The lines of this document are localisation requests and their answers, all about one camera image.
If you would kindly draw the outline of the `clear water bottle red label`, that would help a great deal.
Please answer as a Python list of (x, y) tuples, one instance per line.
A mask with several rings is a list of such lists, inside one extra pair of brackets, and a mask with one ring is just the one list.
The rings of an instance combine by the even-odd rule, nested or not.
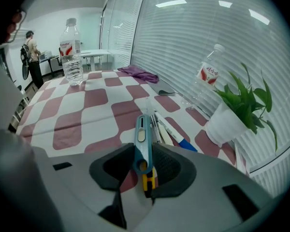
[(62, 67), (70, 86), (78, 86), (83, 82), (81, 42), (76, 22), (76, 18), (68, 18), (59, 38)]
[(200, 107), (213, 94), (224, 52), (225, 47), (216, 44), (211, 53), (201, 61), (182, 98), (182, 104), (186, 108), (196, 109)]

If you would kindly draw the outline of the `grey pad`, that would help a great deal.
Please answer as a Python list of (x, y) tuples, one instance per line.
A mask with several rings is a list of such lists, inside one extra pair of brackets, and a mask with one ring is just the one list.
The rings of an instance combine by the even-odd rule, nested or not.
[(147, 82), (149, 86), (160, 96), (174, 96), (175, 91), (166, 82), (159, 80), (157, 83)]

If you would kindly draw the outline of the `purple cloth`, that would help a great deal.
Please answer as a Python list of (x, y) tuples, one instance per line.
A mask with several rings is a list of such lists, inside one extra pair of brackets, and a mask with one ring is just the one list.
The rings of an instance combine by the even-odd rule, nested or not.
[(156, 84), (159, 81), (159, 77), (153, 73), (147, 72), (142, 68), (134, 65), (118, 68), (118, 71), (128, 74), (131, 77), (139, 78), (143, 81)]

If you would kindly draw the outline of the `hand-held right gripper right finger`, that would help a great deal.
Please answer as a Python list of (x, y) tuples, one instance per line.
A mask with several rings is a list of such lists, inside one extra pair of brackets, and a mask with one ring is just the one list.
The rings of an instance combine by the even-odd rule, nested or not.
[(273, 198), (221, 159), (163, 144), (154, 154), (173, 172), (135, 232), (252, 232), (273, 211)]

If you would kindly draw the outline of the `pink white checkered table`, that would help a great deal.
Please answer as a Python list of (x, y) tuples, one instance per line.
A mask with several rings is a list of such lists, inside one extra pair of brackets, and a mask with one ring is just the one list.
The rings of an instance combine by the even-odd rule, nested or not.
[(206, 118), (184, 107), (179, 95), (160, 96), (145, 81), (119, 71), (87, 73), (79, 86), (64, 78), (45, 82), (26, 108), (17, 134), (50, 157), (98, 151), (133, 142), (136, 119), (149, 105), (199, 153), (246, 170), (246, 161), (229, 144), (218, 147), (208, 139)]

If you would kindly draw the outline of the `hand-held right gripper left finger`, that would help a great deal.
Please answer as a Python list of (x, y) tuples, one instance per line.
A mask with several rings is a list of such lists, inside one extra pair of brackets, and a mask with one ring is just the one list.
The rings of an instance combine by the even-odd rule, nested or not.
[(134, 146), (48, 157), (33, 148), (44, 189), (59, 222), (55, 232), (127, 232), (120, 186), (132, 167)]

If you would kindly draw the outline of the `clear plastic pen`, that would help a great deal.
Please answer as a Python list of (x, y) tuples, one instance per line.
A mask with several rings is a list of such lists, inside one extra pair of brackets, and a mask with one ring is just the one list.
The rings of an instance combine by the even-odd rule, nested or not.
[(149, 97), (146, 97), (145, 105), (146, 105), (147, 114), (151, 118), (152, 128), (153, 128), (153, 131), (154, 131), (154, 134), (155, 134), (155, 137), (156, 137), (156, 141), (157, 141), (157, 143), (161, 143), (161, 137), (160, 137), (159, 129), (158, 129), (158, 126), (157, 126), (155, 113), (154, 113), (154, 110), (153, 110), (153, 107), (152, 107), (152, 104), (151, 104), (151, 101), (150, 101)]

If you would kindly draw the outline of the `green potted plant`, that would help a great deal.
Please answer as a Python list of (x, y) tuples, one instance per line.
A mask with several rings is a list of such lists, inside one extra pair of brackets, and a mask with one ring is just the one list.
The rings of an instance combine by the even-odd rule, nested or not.
[(233, 72), (229, 74), (237, 85), (238, 93), (232, 92), (228, 84), (224, 86), (224, 90), (214, 90), (222, 102), (205, 125), (207, 137), (221, 147), (248, 130), (257, 134), (259, 128), (264, 129), (267, 125), (273, 133), (277, 150), (277, 132), (272, 122), (263, 118), (263, 114), (270, 113), (273, 107), (272, 94), (267, 82), (263, 78), (264, 89), (253, 89), (248, 72), (247, 85)]

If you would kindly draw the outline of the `white marker with blue cap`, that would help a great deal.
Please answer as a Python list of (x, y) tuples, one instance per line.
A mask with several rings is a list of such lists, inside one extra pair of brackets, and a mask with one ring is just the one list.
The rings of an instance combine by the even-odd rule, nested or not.
[(155, 112), (155, 117), (165, 130), (175, 139), (175, 141), (184, 149), (198, 152), (198, 150), (189, 143), (160, 113)]

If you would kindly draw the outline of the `cream white pen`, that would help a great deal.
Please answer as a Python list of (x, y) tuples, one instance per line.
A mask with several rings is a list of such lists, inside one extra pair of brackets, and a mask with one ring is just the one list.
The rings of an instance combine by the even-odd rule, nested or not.
[(174, 145), (172, 142), (172, 139), (170, 138), (168, 132), (166, 131), (165, 127), (163, 125), (161, 125), (160, 122), (157, 122), (157, 126), (160, 132), (160, 135), (164, 141), (165, 144), (167, 145)]

